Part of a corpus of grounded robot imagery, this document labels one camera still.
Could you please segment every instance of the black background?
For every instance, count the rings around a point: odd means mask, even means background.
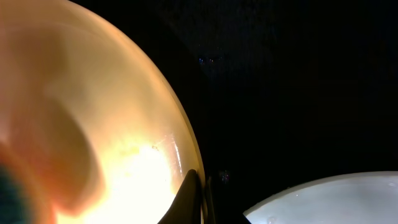
[[[220,214],[331,175],[397,170],[395,3],[75,2],[165,75],[207,176],[230,173]]]

